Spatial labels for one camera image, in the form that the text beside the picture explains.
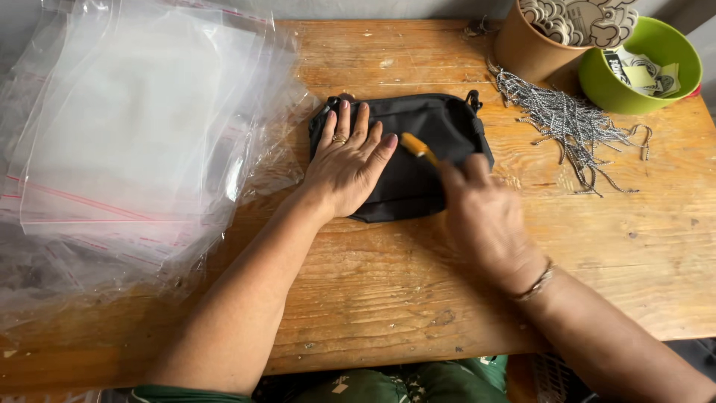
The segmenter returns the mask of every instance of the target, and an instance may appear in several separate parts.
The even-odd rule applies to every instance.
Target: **red object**
[[[689,95],[685,96],[684,98],[691,98],[699,95],[701,93],[701,83],[699,83],[699,86],[696,87],[693,93],[690,93]]]

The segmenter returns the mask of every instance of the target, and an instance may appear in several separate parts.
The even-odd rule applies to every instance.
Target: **wood grain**
[[[496,92],[485,68],[493,36],[467,39],[463,21],[283,24],[302,43],[297,75],[321,99],[479,90],[495,172],[523,195],[527,225],[545,251],[659,339],[716,335],[716,128],[700,97],[649,115],[614,116],[624,127],[654,129],[649,161],[636,148],[600,151],[616,161],[607,171],[619,185],[641,192],[620,193],[600,178],[603,199],[577,195],[572,168],[558,165],[558,146],[532,146],[539,133],[517,123],[520,110],[505,108]],[[289,143],[305,168],[305,123]],[[138,383],[290,191],[237,211],[207,280],[181,304],[137,291],[18,327],[11,336],[20,343],[4,345],[18,352],[0,359],[0,393]],[[443,219],[326,225],[291,288],[266,373],[545,349],[509,303],[453,273],[460,261]]]

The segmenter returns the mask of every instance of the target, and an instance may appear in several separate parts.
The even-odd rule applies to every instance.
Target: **hand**
[[[465,160],[465,173],[442,163],[447,228],[469,263],[511,295],[527,292],[547,268],[524,224],[520,197],[490,176],[483,154]]]
[[[298,190],[304,196],[317,199],[326,221],[349,216],[358,210],[375,188],[395,151],[397,136],[390,134],[381,141],[381,122],[375,123],[368,132],[369,115],[368,104],[362,103],[351,136],[348,101],[341,101],[339,118],[334,111],[328,113],[316,156]],[[347,139],[346,143],[334,141],[334,134]]]

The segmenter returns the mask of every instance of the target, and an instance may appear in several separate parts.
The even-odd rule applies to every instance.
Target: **forearm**
[[[716,384],[559,268],[542,292],[518,305],[602,397],[704,403],[716,394]]]
[[[216,281],[149,382],[250,395],[274,344],[286,295],[320,226],[294,194]]]

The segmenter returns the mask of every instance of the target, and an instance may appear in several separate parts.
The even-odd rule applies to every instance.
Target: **bracelet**
[[[552,259],[549,260],[549,263],[547,264],[547,270],[542,273],[539,279],[537,279],[537,283],[532,286],[526,293],[518,295],[514,297],[513,299],[517,302],[524,302],[527,300],[530,300],[535,295],[542,292],[542,289],[544,286],[549,283],[549,280],[552,279],[552,274],[554,274],[554,268],[557,267],[557,264],[552,262]]]

